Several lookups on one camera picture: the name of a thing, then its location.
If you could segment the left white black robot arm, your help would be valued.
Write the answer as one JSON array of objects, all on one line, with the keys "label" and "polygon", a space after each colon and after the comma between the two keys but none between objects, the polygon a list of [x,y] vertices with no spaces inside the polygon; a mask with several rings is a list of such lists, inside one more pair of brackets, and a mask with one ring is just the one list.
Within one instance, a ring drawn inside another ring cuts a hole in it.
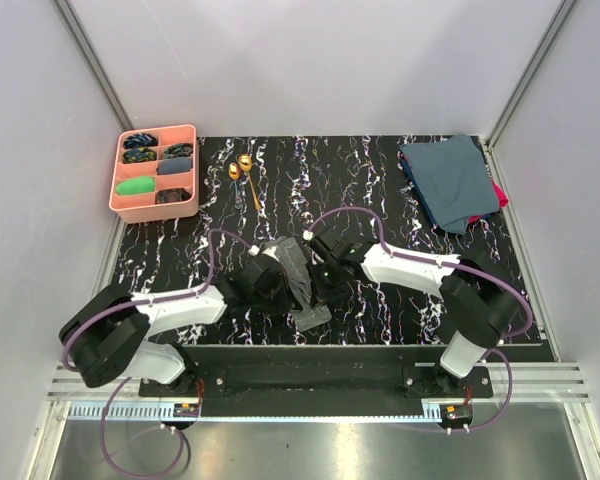
[{"label": "left white black robot arm", "polygon": [[109,285],[60,330],[62,360],[89,388],[145,376],[183,396],[194,388],[196,372],[175,347],[156,344],[152,336],[213,324],[233,310],[262,310],[268,316],[299,312],[311,295],[305,258],[281,248],[261,252],[196,289],[141,294]]}]

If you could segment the gold spoon teal handle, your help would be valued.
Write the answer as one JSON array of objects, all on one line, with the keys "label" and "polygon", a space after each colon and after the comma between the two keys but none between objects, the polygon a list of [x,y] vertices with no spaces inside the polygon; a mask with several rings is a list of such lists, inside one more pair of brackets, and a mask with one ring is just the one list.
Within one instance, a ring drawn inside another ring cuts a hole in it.
[{"label": "gold spoon teal handle", "polygon": [[241,209],[242,208],[242,198],[241,198],[241,194],[239,191],[239,182],[240,182],[240,176],[241,176],[241,169],[238,166],[237,163],[230,163],[229,167],[228,167],[228,175],[230,177],[230,179],[232,180],[232,185],[234,187],[234,193],[235,193],[235,208],[236,209]]}]

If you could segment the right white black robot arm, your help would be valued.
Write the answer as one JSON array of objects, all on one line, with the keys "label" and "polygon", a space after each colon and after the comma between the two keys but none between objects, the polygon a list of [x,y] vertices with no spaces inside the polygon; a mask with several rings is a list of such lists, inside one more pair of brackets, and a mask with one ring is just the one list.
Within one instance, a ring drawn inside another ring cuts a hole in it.
[{"label": "right white black robot arm", "polygon": [[397,285],[443,302],[455,332],[433,375],[435,387],[446,396],[468,387],[474,365],[504,339],[521,308],[518,292],[475,259],[419,253],[379,240],[351,240],[329,227],[304,232],[303,241],[319,259],[311,275],[321,296],[359,281]]}]

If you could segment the grey stitched cloth napkin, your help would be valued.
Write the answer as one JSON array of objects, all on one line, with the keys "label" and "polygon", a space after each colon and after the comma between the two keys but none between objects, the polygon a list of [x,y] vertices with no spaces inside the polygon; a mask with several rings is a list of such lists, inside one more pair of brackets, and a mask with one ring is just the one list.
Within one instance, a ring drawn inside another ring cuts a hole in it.
[{"label": "grey stitched cloth napkin", "polygon": [[264,253],[277,260],[283,267],[296,306],[290,312],[296,329],[305,332],[328,323],[332,319],[326,305],[312,305],[312,280],[307,259],[294,238],[279,237],[264,244]]}]

